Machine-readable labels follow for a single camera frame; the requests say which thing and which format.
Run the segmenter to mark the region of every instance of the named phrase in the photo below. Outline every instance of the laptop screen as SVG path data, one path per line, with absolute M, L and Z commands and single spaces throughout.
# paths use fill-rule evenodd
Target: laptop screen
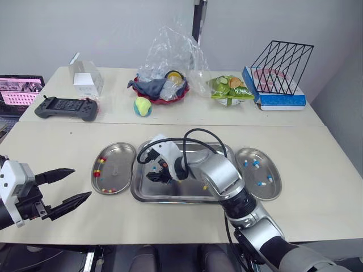
M 41 76 L 0 75 L 0 116 L 20 117 L 43 87 Z

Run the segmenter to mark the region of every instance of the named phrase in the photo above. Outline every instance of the robotic arm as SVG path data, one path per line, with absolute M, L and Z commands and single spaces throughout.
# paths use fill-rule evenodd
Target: robotic arm
M 21 227 L 26 219 L 41 217 L 56 220 L 75 210 L 91 192 L 74 195 L 55 208 L 44 205 L 39 185 L 53 183 L 72 174 L 73 169 L 61 168 L 34 175 L 28 164 L 0 156 L 0 230 L 15 224 Z
M 159 156 L 162 158 L 163 170 L 149 173 L 147 177 L 152 181 L 165 182 L 168 179 L 182 180 L 193 175 L 203 184 L 207 184 L 235 228 L 234 236 L 242 251 L 254 263 L 267 264 L 273 271 L 279 272 L 348 271 L 311 249 L 286 242 L 276 222 L 247 191 L 238 170 L 225 156 L 210 149 L 188 155 L 184 153 L 182 156 L 173 142 L 176 139 L 184 142 L 196 141 L 158 135 L 140 151 L 137 157 L 139 163 L 145 164 Z M 144 152 L 147 156 L 141 161 Z

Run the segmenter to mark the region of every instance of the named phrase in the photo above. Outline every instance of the white wall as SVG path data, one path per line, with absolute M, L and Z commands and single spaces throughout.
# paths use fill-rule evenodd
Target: white wall
M 0 74 L 47 81 L 73 54 L 101 67 L 139 67 L 164 24 L 192 31 L 193 0 L 0 1 Z
M 363 36 L 362 0 L 208 0 L 201 46 L 212 70 L 242 71 L 271 40 L 315 45 L 300 86 L 309 101 Z
M 312 106 L 363 177 L 363 43 Z

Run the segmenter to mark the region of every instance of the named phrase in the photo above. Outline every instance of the rectangular metal tray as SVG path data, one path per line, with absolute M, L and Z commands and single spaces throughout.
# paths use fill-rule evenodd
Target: rectangular metal tray
M 137 153 L 149 142 L 143 143 Z M 182 142 L 176 142 L 179 149 L 183 149 Z M 207 143 L 211 145 L 217 152 L 223 154 L 222 147 L 219 143 Z M 226 146 L 227 157 L 234 164 L 234 154 L 232 149 Z M 205 149 L 204 146 L 197 143 L 187 143 L 187 152 L 195 152 Z M 131 193 L 139 201 L 156 202 L 156 203 L 217 203 L 215 198 L 208 190 L 204 191 L 204 184 L 192 177 L 186 180 L 173 181 L 170 184 L 161 182 L 152 182 L 146 177 L 153 167 L 157 171 L 161 169 L 157 163 L 158 159 L 147 164 L 134 163 L 133 178 L 131 182 Z

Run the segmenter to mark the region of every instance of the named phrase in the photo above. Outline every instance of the laptop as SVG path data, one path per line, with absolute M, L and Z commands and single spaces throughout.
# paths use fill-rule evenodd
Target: laptop
M 0 75 L 0 122 L 10 131 L 44 87 L 39 75 Z

